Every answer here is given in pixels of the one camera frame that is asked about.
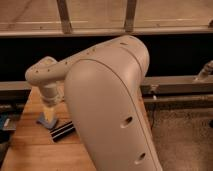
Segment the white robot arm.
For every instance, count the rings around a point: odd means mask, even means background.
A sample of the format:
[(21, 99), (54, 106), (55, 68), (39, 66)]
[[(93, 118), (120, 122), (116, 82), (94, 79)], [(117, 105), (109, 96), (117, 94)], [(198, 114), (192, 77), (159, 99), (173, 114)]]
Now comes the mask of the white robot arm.
[(140, 86), (149, 52), (131, 35), (120, 36), (64, 60), (45, 57), (27, 69), (48, 105), (59, 101), (57, 83), (74, 127), (97, 171), (163, 171)]

